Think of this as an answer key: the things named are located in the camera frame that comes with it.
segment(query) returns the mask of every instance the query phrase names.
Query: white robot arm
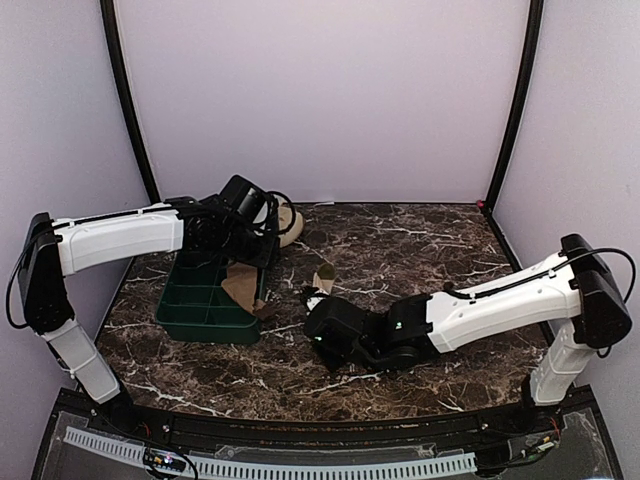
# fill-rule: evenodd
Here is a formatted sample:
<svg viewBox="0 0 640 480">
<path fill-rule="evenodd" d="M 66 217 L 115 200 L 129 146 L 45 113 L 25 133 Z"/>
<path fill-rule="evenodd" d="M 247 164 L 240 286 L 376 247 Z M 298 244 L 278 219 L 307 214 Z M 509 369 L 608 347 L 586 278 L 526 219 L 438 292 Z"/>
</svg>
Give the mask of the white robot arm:
<svg viewBox="0 0 640 480">
<path fill-rule="evenodd" d="M 312 294 L 305 323 L 329 369 L 345 362 L 373 369 L 409 368 L 497 333 L 548 320 L 562 327 L 541 364 L 523 385 L 525 401 L 560 403 L 576 376 L 600 348 L 622 340 L 631 318 L 611 271 L 577 234 L 562 251 L 491 282 L 455 291 L 416 295 L 386 314 L 362 310 L 344 299 Z"/>
<path fill-rule="evenodd" d="M 117 259 L 180 249 L 223 254 L 266 268 L 279 248 L 278 236 L 292 226 L 279 230 L 277 196 L 291 203 L 283 194 L 264 192 L 234 176 L 219 195 L 201 201 L 182 197 L 75 220 L 53 221 L 47 213 L 38 214 L 11 277 L 9 321 L 16 328 L 30 327 L 44 339 L 89 397 L 104 406 L 119 428 L 128 430 L 124 412 L 130 410 L 131 399 L 75 318 L 64 277 Z M 26 322 L 22 325 L 12 321 L 9 308 L 16 275 Z"/>
</svg>

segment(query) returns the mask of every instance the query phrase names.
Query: cable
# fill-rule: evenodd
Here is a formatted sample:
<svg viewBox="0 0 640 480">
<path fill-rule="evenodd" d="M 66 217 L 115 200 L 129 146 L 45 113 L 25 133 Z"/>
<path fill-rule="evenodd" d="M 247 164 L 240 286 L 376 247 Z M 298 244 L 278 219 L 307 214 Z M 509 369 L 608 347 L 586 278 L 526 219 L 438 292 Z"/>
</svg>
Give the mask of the cable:
<svg viewBox="0 0 640 480">
<path fill-rule="evenodd" d="M 282 198 L 285 203 L 287 204 L 287 206 L 289 207 L 289 209 L 291 210 L 291 221 L 289 222 L 289 225 L 287 225 L 285 228 L 278 230 L 278 235 L 284 235 L 285 233 L 291 231 L 291 229 L 293 228 L 293 226 L 296 223 L 296 209 L 293 206 L 293 202 L 291 201 L 291 199 L 289 197 L 287 197 L 284 193 L 282 192 L 276 192 L 275 190 L 271 190 L 270 192 L 267 192 L 268 195 L 275 195 L 277 197 Z"/>
<path fill-rule="evenodd" d="M 52 232 L 54 232 L 55 230 L 57 230 L 59 228 L 68 227 L 69 225 L 70 225 L 69 222 L 65 222 L 65 223 L 61 223 L 59 225 L 51 226 L 51 227 L 49 227 L 49 228 L 47 228 L 45 230 L 42 230 L 41 232 L 38 232 L 38 234 L 36 236 L 34 236 L 31 240 L 29 240 L 29 242 L 22 249 L 22 252 L 20 253 L 20 256 L 18 257 L 18 261 L 16 262 L 15 266 L 13 267 L 13 271 L 11 272 L 11 276 L 9 277 L 9 283 L 7 284 L 6 295 L 5 295 L 5 303 L 4 303 L 4 308 L 5 308 L 5 313 L 6 313 L 6 316 L 7 316 L 7 321 L 9 322 L 9 325 L 11 325 L 16 330 L 22 330 L 23 328 L 27 328 L 29 326 L 27 323 L 23 323 L 23 324 L 15 323 L 13 321 L 13 316 L 11 315 L 11 291 L 13 290 L 13 283 L 15 282 L 16 276 L 18 275 L 18 272 L 20 271 L 20 267 L 22 265 L 22 262 L 24 261 L 25 257 L 27 256 L 27 254 L 29 253 L 31 248 L 40 239 L 40 237 L 42 237 L 43 235 L 46 235 L 47 233 L 52 233 Z"/>
<path fill-rule="evenodd" d="M 600 350 L 598 350 L 596 351 L 596 355 L 598 355 L 598 358 L 607 358 L 611 353 L 611 350 L 612 350 L 612 347 L 611 345 L 609 345 L 607 349 L 604 351 L 604 353 L 600 353 Z"/>
<path fill-rule="evenodd" d="M 629 283 L 629 289 L 627 290 L 627 294 L 624 296 L 624 302 L 626 303 L 629 300 L 629 297 L 631 296 L 631 292 L 633 292 L 633 289 L 635 287 L 635 283 L 636 283 L 636 264 L 633 261 L 633 257 L 631 257 L 631 255 L 629 255 L 627 252 L 625 252 L 624 250 L 620 250 L 619 248 L 611 248 L 611 247 L 604 247 L 604 248 L 596 248 L 594 250 L 591 250 L 589 252 L 584 252 L 581 253 L 580 255 L 570 258 L 568 260 L 565 260 L 564 262 L 558 264 L 557 266 L 549 269 L 549 270 L 545 270 L 543 272 L 537 273 L 535 275 L 532 275 L 530 277 L 526 277 L 520 280 L 517 280 L 513 283 L 510 283 L 508 285 L 503 285 L 501 287 L 496 287 L 496 288 L 491 288 L 489 290 L 485 290 L 483 292 L 478 292 L 475 294 L 468 294 L 468 293 L 463 293 L 463 292 L 459 292 L 453 289 L 452 286 L 450 286 L 450 284 L 445 285 L 444 288 L 444 292 L 447 293 L 448 295 L 451 295 L 452 297 L 461 299 L 461 300 L 477 300 L 480 298 L 486 298 L 486 297 L 490 297 L 491 295 L 495 295 L 497 293 L 501 293 L 504 292 L 506 290 L 510 290 L 512 288 L 515 287 L 519 287 L 521 285 L 524 285 L 526 283 L 529 283 L 533 280 L 538 280 L 540 278 L 543 278 L 547 275 L 549 275 L 549 273 L 551 271 L 557 271 L 560 270 L 568 265 L 571 265 L 572 263 L 577 262 L 578 260 L 581 260 L 585 257 L 591 257 L 593 255 L 597 255 L 599 253 L 616 253 L 618 255 L 623 256 L 624 258 L 627 259 L 627 261 L 629 262 L 629 265 L 631 266 L 631 282 Z"/>
<path fill-rule="evenodd" d="M 138 441 L 142 442 L 143 444 L 149 444 L 149 445 L 154 446 L 156 448 L 159 448 L 160 450 L 163 450 L 165 452 L 170 452 L 170 453 L 173 453 L 173 454 L 177 455 L 178 457 L 182 458 L 185 462 L 187 462 L 189 464 L 189 467 L 191 468 L 191 470 L 193 470 L 193 478 L 194 478 L 194 480 L 198 480 L 200 478 L 200 474 L 198 473 L 198 469 L 196 468 L 196 464 L 193 463 L 193 460 L 191 460 L 187 455 L 185 455 L 184 453 L 180 453 L 180 452 L 178 452 L 177 450 L 175 450 L 173 448 L 170 448 L 168 445 L 162 445 L 161 443 L 154 442 L 153 440 L 149 440 L 149 439 L 147 439 L 147 440 L 140 439 L 138 437 L 134 437 L 130 433 L 126 433 L 126 432 L 120 430 L 118 427 L 113 425 L 113 423 L 111 423 L 106 416 L 104 416 L 104 414 L 100 411 L 100 409 L 98 407 L 99 407 L 99 405 L 96 403 L 96 408 L 94 408 L 94 411 L 100 416 L 100 418 L 102 418 L 102 420 L 104 420 L 104 422 L 107 425 L 109 425 L 111 428 L 113 428 L 115 431 L 117 431 L 120 435 L 122 435 L 125 438 L 130 438 L 132 440 L 138 440 Z M 149 430 L 148 426 L 146 427 L 146 430 L 149 433 L 151 432 Z"/>
</svg>

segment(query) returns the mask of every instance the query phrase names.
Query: dark marble tabletop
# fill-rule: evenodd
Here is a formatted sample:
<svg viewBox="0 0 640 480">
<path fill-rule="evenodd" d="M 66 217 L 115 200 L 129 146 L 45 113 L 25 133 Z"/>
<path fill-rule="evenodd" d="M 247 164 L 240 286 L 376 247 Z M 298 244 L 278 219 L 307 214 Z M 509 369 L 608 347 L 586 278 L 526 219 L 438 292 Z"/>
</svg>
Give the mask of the dark marble tabletop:
<svg viewBox="0 0 640 480">
<path fill-rule="evenodd" d="M 479 340 L 410 371 L 329 374 L 302 332 L 300 289 L 323 262 L 333 293 L 384 311 L 401 297 L 471 286 L 510 273 L 478 209 L 470 205 L 299 207 L 302 237 L 268 272 L 274 317 L 252 346 L 181 343 L 155 324 L 173 255 L 139 257 L 114 300 L 98 347 L 136 403 L 233 418 L 382 420 L 515 402 L 546 342 L 533 325 Z"/>
</svg>

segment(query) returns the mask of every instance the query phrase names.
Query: green plastic container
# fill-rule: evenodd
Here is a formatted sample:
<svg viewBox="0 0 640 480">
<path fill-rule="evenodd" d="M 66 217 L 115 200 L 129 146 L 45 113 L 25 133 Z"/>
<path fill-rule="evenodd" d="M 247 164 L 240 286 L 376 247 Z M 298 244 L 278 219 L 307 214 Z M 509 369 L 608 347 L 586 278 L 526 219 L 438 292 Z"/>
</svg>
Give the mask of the green plastic container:
<svg viewBox="0 0 640 480">
<path fill-rule="evenodd" d="M 228 259 L 179 252 L 164 287 L 156 319 L 181 342 L 251 344 L 260 339 L 260 320 L 243 310 L 220 286 Z M 257 298 L 264 299 L 264 270 L 258 272 Z"/>
</svg>

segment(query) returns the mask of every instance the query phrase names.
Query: purple wall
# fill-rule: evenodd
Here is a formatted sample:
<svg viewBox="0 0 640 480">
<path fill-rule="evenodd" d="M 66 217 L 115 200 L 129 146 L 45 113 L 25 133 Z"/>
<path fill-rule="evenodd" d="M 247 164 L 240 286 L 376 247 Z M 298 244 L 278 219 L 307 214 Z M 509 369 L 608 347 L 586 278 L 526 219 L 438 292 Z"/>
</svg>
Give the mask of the purple wall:
<svg viewBox="0 0 640 480">
<path fill-rule="evenodd" d="M 640 3 L 573 0 L 545 5 L 539 54 L 496 216 L 523 264 L 579 232 L 640 264 Z M 607 255 L 618 285 L 629 268 Z M 640 291 L 630 301 L 640 317 Z M 640 478 L 640 325 L 591 383 L 627 478 Z"/>
<path fill-rule="evenodd" d="M 241 173 L 304 201 L 484 196 L 527 0 L 117 5 L 163 195 Z"/>
<path fill-rule="evenodd" d="M 85 216 L 147 200 L 119 110 L 99 2 L 0 2 L 0 32 L 4 288 L 33 214 Z M 105 265 L 67 281 L 89 334 L 95 334 L 124 267 Z M 14 297 L 14 316 L 22 322 Z M 58 389 L 69 382 L 42 340 L 12 330 L 4 318 L 0 368 L 0 450 L 8 475 L 0 477 L 29 478 Z"/>
</svg>

